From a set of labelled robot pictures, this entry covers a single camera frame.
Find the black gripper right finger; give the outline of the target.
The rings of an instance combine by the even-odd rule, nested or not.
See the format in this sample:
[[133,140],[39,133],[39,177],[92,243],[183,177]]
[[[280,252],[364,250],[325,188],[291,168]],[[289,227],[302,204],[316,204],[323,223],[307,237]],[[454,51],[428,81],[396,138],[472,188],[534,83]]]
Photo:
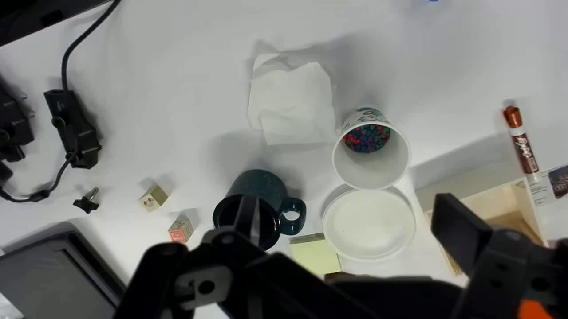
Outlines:
[[431,234],[468,276],[452,319],[515,319],[534,301],[552,319],[568,319],[568,239],[554,248],[491,227],[452,193],[438,193]]

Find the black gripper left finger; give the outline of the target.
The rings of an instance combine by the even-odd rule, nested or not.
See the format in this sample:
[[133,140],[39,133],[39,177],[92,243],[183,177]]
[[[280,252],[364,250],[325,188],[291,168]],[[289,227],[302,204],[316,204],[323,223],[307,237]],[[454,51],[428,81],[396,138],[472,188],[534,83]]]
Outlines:
[[234,223],[215,227],[197,248],[151,246],[113,319],[193,319],[207,305],[231,319],[378,319],[289,257],[259,248],[257,216],[259,200],[243,197]]

